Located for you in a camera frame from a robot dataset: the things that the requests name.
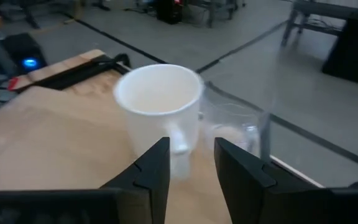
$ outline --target mug rim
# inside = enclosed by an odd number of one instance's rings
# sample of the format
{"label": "mug rim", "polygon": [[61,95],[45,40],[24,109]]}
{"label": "mug rim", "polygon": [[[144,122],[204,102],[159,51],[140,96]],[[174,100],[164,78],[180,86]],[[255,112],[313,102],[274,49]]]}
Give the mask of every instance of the mug rim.
{"label": "mug rim", "polygon": [[[145,111],[141,111],[141,110],[135,110],[135,109],[130,109],[126,106],[125,103],[122,102],[121,97],[120,97],[120,91],[122,88],[122,83],[127,80],[130,77],[139,75],[139,72],[141,72],[141,70],[145,70],[148,68],[152,68],[152,67],[176,67],[176,68],[180,68],[188,73],[191,73],[193,75],[193,78],[196,79],[196,82],[198,82],[199,84],[199,88],[197,90],[197,93],[195,94],[195,96],[185,105],[181,106],[178,109],[175,110],[171,110],[171,111],[164,111],[164,112],[145,112]],[[189,68],[180,66],[180,65],[172,65],[172,64],[156,64],[156,65],[146,65],[140,68],[136,68],[133,69],[132,71],[128,72],[127,74],[123,75],[117,82],[117,84],[115,85],[115,87],[112,90],[112,93],[114,95],[114,98],[117,102],[117,104],[121,107],[124,108],[126,111],[129,111],[131,113],[135,113],[135,114],[139,114],[139,115],[144,115],[144,116],[165,116],[165,115],[170,115],[170,114],[175,114],[177,112],[183,111],[187,108],[189,108],[190,106],[192,106],[193,104],[195,104],[200,98],[201,95],[203,94],[204,91],[204,85],[203,85],[204,81],[201,79],[201,77],[194,71],[190,70]]]}

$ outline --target mug handle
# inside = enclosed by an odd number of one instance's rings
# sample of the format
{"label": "mug handle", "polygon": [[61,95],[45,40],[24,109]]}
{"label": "mug handle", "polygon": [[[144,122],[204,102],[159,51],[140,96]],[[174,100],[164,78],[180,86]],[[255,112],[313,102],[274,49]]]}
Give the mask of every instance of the mug handle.
{"label": "mug handle", "polygon": [[168,123],[165,129],[171,139],[171,153],[183,154],[190,150],[183,131],[176,123]]}
{"label": "mug handle", "polygon": [[170,137],[171,178],[185,179],[190,175],[190,147],[183,131],[176,123],[168,123],[165,129]]}

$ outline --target floor line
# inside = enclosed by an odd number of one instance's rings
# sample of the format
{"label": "floor line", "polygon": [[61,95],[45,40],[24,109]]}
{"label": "floor line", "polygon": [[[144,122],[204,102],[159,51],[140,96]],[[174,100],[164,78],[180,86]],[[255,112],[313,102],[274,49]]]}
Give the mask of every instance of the floor line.
{"label": "floor line", "polygon": [[[69,15],[67,13],[63,12],[62,14],[64,16],[67,16],[67,17],[71,18],[71,19],[75,19],[73,16],[71,16],[71,15]],[[125,46],[125,47],[127,47],[127,48],[129,48],[129,49],[131,49],[131,50],[133,50],[133,51],[135,51],[135,52],[137,52],[137,53],[139,53],[139,54],[141,54],[141,55],[153,60],[153,61],[155,61],[155,62],[167,63],[166,61],[164,61],[162,59],[159,59],[158,57],[156,57],[154,55],[151,55],[151,54],[149,54],[149,53],[147,53],[147,52],[145,52],[145,51],[143,51],[141,49],[138,49],[137,47],[135,47],[135,46],[133,46],[131,44],[128,44],[125,41],[122,41],[122,40],[118,39],[117,37],[114,37],[114,36],[104,32],[104,31],[101,31],[100,29],[92,26],[91,24],[89,24],[89,23],[87,23],[85,21],[82,21],[81,19],[75,19],[75,21],[77,21],[79,24],[81,24],[81,25],[83,25],[83,26],[85,26],[85,27],[87,27],[87,28],[89,28],[89,29],[91,29],[91,30],[93,30],[93,31],[95,31],[95,32],[97,32],[97,33],[99,33],[99,34],[101,34],[101,35],[103,35],[103,36],[115,41],[115,42],[117,42],[118,44],[121,44],[121,45],[123,45],[123,46]]]}
{"label": "floor line", "polygon": [[[234,100],[234,101],[236,101],[242,105],[248,106],[258,112],[263,111],[263,109],[259,108],[257,105],[221,90],[219,87],[214,85],[214,83],[212,83],[212,82],[207,82],[206,86],[210,90],[213,90],[215,93],[221,95],[222,97]],[[307,131],[307,130],[305,130],[289,121],[286,121],[274,114],[271,114],[271,118],[274,123],[277,123],[277,124],[283,126],[284,128],[287,128],[290,131],[293,131],[294,133],[304,137],[305,139],[307,139],[311,142],[314,142],[320,146],[323,146],[324,148],[330,150],[331,152],[334,152],[334,153],[336,153],[340,156],[343,156],[346,159],[349,159],[349,160],[355,162],[356,164],[358,164],[358,155],[354,154],[353,152],[350,152],[350,151],[342,148],[341,146],[335,145],[334,143],[331,143],[328,140],[325,140],[324,138],[319,137],[319,136],[317,136],[317,135],[315,135],[315,134],[313,134],[313,133],[311,133],[311,132],[309,132],[309,131]]]}
{"label": "floor line", "polygon": [[265,37],[269,36],[270,34],[273,34],[274,32],[276,32],[277,30],[279,30],[279,28],[281,28],[282,26],[284,26],[287,23],[287,21],[281,22],[275,26],[273,26],[271,29],[269,29],[268,31],[264,32],[263,34],[260,34],[259,36],[257,36],[256,38],[246,42],[245,44],[242,44],[240,46],[238,46],[237,48],[230,50],[228,53],[218,57],[217,59],[213,60],[212,62],[202,66],[201,68],[197,69],[197,73],[202,73],[205,72],[206,70],[212,68],[213,66],[215,66],[216,64],[219,63],[220,60],[235,54],[237,52],[239,52],[240,50],[243,50],[246,47],[249,47],[253,44],[256,44],[257,42],[261,41],[262,39],[264,39]]}

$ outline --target table leg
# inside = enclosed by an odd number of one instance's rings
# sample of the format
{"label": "table leg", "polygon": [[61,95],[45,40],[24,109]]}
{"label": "table leg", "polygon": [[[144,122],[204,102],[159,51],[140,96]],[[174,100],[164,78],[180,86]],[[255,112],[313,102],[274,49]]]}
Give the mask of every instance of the table leg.
{"label": "table leg", "polygon": [[236,5],[236,0],[226,0],[226,6],[229,7],[229,9],[227,10],[227,12],[229,13],[229,20],[233,19],[233,13],[236,10]]}
{"label": "table leg", "polygon": [[209,18],[208,18],[209,28],[212,28],[214,20],[215,20],[215,0],[211,0],[211,4],[209,5]]}
{"label": "table leg", "polygon": [[290,14],[290,18],[288,19],[288,22],[287,22],[287,27],[285,28],[285,31],[284,31],[283,40],[281,42],[281,45],[283,47],[287,45],[288,38],[290,37],[292,28],[295,25],[295,19],[297,16],[298,16],[298,12],[296,10],[292,10],[291,14]]}
{"label": "table leg", "polygon": [[298,29],[298,33],[301,34],[303,32],[303,26],[308,22],[310,17],[310,14],[304,14],[302,17],[302,21],[300,23],[299,29]]}

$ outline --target transparent cup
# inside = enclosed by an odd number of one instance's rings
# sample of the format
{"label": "transparent cup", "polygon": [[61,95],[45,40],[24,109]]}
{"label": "transparent cup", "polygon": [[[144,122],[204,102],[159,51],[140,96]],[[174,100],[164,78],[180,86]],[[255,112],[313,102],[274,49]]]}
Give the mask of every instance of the transparent cup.
{"label": "transparent cup", "polygon": [[207,154],[213,156],[214,139],[222,137],[260,157],[259,117],[234,103],[201,102],[201,130]]}

